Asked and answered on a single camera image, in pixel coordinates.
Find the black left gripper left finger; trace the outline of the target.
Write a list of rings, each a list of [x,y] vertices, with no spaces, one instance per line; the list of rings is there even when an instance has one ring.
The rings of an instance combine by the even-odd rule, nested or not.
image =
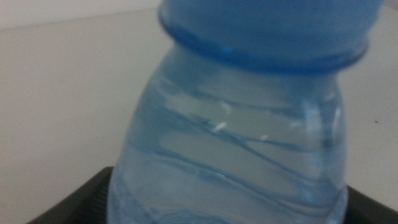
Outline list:
[[[105,167],[61,202],[29,224],[105,224],[113,168]]]

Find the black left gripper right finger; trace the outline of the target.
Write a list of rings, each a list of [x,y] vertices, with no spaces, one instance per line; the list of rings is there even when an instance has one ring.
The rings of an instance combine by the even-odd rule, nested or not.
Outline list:
[[[345,224],[397,224],[397,211],[348,186]]]

